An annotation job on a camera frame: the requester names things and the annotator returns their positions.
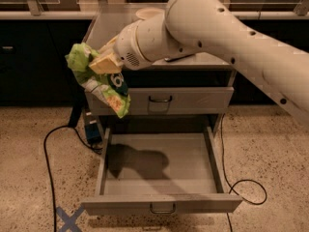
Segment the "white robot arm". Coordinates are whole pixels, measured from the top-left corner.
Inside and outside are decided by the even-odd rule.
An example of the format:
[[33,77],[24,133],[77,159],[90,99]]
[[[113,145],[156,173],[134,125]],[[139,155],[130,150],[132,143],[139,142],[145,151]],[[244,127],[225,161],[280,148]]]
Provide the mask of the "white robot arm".
[[231,65],[296,120],[309,125],[309,53],[240,22],[218,0],[169,0],[164,11],[126,26],[99,50],[98,74],[147,68],[206,52]]

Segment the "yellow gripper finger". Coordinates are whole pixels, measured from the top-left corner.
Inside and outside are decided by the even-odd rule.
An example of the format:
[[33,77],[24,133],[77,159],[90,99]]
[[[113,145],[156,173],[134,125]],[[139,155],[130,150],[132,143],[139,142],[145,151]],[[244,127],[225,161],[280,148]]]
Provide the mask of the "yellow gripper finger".
[[108,43],[106,43],[104,46],[102,46],[98,52],[99,53],[103,53],[104,51],[106,51],[109,48],[113,48],[113,45],[115,44],[116,40],[118,38],[118,35],[115,36],[114,38],[112,38]]
[[109,53],[107,55],[100,55],[96,57],[89,67],[97,74],[111,74],[120,73],[122,71],[123,62],[115,53]]

